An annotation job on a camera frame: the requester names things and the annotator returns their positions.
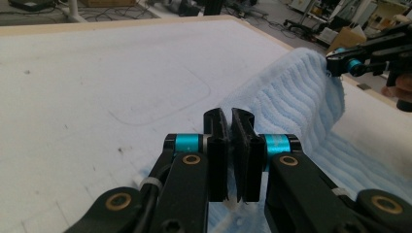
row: light blue towel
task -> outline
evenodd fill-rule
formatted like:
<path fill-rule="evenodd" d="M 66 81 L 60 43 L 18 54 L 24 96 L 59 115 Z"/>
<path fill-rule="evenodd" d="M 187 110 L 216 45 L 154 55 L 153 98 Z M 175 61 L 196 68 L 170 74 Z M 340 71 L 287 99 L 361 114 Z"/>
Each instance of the light blue towel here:
<path fill-rule="evenodd" d="M 362 189 L 379 188 L 411 202 L 411 181 L 330 131 L 344 112 L 343 87 L 340 79 L 326 74 L 325 57 L 315 51 L 293 50 L 227 96 L 220 107 L 228 121 L 231 108 L 253 113 L 257 133 L 295 134 L 304 152 L 353 199 Z M 260 202 L 236 204 L 234 178 L 229 177 L 230 201 L 210 204 L 209 231 L 270 232 L 263 213 L 267 175 L 262 182 Z"/>

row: blue cloth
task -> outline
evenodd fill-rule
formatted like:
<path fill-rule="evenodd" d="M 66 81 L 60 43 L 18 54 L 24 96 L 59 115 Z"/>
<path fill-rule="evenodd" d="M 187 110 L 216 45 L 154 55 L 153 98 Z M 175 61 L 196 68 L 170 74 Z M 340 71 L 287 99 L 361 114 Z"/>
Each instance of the blue cloth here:
<path fill-rule="evenodd" d="M 325 57 L 315 51 L 293 50 L 227 96 L 220 107 L 228 121 L 231 108 L 253 113 L 257 133 L 295 134 L 304 152 L 352 198 L 362 189 L 379 188 L 411 201 L 411 181 L 331 132 L 344 113 L 344 92 L 340 79 L 327 75 Z M 230 200 L 210 204 L 208 229 L 270 232 L 263 213 L 267 174 L 262 179 L 260 202 L 248 204 L 236 203 L 232 174 Z"/>

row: floor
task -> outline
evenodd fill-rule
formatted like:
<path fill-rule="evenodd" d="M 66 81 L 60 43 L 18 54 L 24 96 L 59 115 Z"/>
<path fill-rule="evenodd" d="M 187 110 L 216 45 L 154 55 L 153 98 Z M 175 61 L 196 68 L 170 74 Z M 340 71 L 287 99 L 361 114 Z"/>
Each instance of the floor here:
<path fill-rule="evenodd" d="M 290 0 L 259 0 L 255 7 L 267 12 L 268 15 L 263 17 L 261 14 L 253 13 L 246 14 L 242 18 L 254 27 L 294 48 L 305 47 L 325 54 L 327 49 L 325 45 L 321 46 L 317 43 L 303 40 L 300 38 L 299 33 L 291 32 L 283 26 L 283 22 L 286 19 L 298 22 L 302 18 L 302 13 L 291 9 L 288 6 L 288 2 L 285 1 Z M 67 19 L 60 9 L 66 7 L 67 4 L 60 2 L 55 9 L 46 9 L 40 13 L 33 14 L 10 7 L 7 0 L 0 0 L 0 26 L 65 23 Z M 79 1 L 79 14 L 87 21 L 133 20 L 158 17 L 152 13 L 155 12 L 155 8 L 158 8 L 158 4 L 148 6 L 140 2 L 135 7 L 87 8 Z M 236 11 L 227 7 L 222 8 L 221 15 L 239 17 Z M 303 23 L 313 28 L 319 25 L 319 22 L 312 18 L 304 19 Z M 386 83 L 384 78 L 380 76 L 373 77 L 369 74 L 356 78 L 356 81 L 365 83 L 377 92 L 380 92 L 381 87 Z"/>

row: white table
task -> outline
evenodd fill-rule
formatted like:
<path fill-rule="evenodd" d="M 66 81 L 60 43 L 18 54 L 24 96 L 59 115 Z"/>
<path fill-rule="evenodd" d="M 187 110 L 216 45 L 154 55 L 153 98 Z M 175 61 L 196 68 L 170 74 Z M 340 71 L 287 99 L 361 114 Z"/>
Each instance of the white table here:
<path fill-rule="evenodd" d="M 205 111 L 291 49 L 233 17 L 4 27 L 0 35 L 0 232 L 66 229 L 104 191 L 134 185 L 168 133 L 201 133 Z M 394 141 L 408 157 L 411 115 L 345 88 L 347 113 L 335 130 Z"/>

